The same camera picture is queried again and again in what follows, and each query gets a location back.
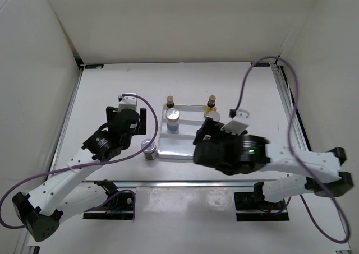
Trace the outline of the silver-lid spice jar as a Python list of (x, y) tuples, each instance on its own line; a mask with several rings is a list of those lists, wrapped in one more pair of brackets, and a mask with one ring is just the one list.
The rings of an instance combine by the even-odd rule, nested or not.
[(180, 112), (175, 108), (170, 108), (166, 111), (166, 126), (167, 132), (177, 134), (180, 131)]
[(220, 121), (220, 114), (216, 111), (210, 111), (207, 113), (206, 118), (211, 118), (212, 120), (219, 122)]

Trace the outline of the pale white-lid jar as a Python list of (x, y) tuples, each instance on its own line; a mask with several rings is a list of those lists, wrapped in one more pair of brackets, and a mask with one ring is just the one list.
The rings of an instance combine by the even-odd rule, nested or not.
[(203, 138), (204, 141), (210, 141), (211, 140), (211, 136), (210, 135), (205, 135), (205, 137)]

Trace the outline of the yellow sauce bottle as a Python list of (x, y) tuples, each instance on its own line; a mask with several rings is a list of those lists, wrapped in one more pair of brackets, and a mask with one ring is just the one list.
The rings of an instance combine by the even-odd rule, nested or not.
[(217, 111), (217, 109), (215, 107), (215, 101), (216, 101), (215, 95), (209, 96), (209, 99), (208, 99), (208, 102), (207, 102), (207, 105), (206, 105), (206, 109), (205, 109), (205, 112), (204, 112), (204, 117), (207, 117), (208, 113), (210, 113), (210, 112), (216, 112)]
[(173, 96), (169, 95), (167, 96), (167, 102), (166, 102), (166, 110), (174, 108), (174, 98)]

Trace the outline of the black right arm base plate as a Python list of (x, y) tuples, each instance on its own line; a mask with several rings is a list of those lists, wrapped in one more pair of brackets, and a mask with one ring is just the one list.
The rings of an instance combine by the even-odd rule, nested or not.
[(253, 195), (253, 192), (234, 193), (237, 222), (289, 221), (284, 200), (277, 203), (255, 202)]

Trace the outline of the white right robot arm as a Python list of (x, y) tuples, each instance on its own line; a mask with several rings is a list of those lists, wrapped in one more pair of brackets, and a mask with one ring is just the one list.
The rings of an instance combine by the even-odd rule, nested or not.
[(193, 161), (228, 176), (266, 171), (288, 173), (288, 177), (254, 185), (247, 200), (258, 209), (306, 193), (340, 197), (354, 186), (351, 173), (341, 170), (346, 160), (341, 147), (325, 153), (297, 151), (247, 131), (227, 131), (225, 127), (211, 118), (204, 121), (193, 141)]

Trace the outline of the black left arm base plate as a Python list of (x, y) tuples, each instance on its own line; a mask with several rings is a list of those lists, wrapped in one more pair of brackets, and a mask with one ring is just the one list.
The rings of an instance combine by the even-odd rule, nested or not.
[(133, 190), (118, 190), (119, 194), (100, 209), (84, 212), (85, 220), (134, 220), (136, 194)]

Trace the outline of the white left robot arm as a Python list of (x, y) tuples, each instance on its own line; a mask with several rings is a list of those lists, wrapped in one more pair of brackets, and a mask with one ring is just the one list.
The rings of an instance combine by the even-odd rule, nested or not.
[(49, 238), (67, 219), (86, 211), (116, 206), (120, 191), (113, 182), (96, 181), (93, 186), (76, 187), (105, 162), (130, 147), (135, 135), (146, 134), (146, 109), (107, 107), (108, 122), (101, 125), (67, 162), (68, 170), (51, 176), (28, 193), (12, 198), (18, 218), (36, 242)]

